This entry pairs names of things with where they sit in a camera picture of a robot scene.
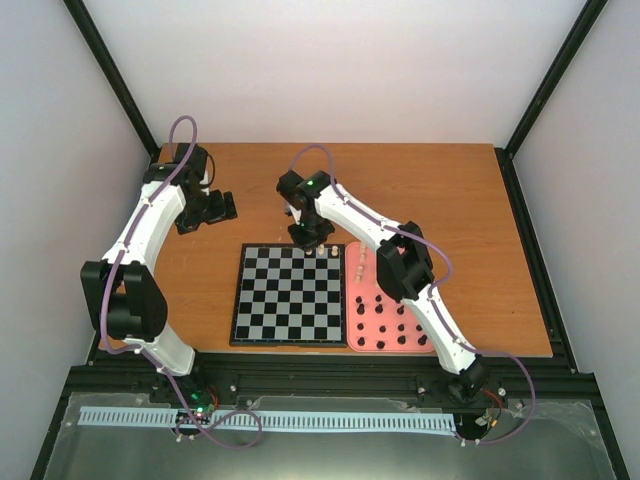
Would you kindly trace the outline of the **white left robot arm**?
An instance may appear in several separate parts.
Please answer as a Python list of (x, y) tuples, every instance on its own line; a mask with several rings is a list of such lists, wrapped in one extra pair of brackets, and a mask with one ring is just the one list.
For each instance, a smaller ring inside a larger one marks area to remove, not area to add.
[[(154, 163), (143, 175), (136, 207), (114, 245), (80, 272), (91, 323), (112, 354), (146, 354), (186, 402), (201, 400), (208, 378), (195, 369), (196, 351), (168, 320), (168, 303), (154, 279), (170, 232), (193, 233), (202, 225), (236, 218), (231, 192), (215, 190), (213, 156), (199, 145), (181, 143), (169, 163)], [(120, 340), (119, 349), (112, 341)]]

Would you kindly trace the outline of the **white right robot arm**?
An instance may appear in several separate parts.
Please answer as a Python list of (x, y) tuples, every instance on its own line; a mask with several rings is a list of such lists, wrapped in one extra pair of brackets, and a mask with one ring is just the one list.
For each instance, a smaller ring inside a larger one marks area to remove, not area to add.
[(289, 170), (279, 178), (276, 191), (294, 219), (288, 232), (297, 247), (310, 250), (325, 243), (339, 225), (375, 253), (378, 286), (407, 307), (426, 332), (441, 368), (451, 376), (452, 400), (470, 403), (487, 381), (488, 370), (444, 304), (431, 247), (420, 227), (379, 214), (324, 171), (303, 178)]

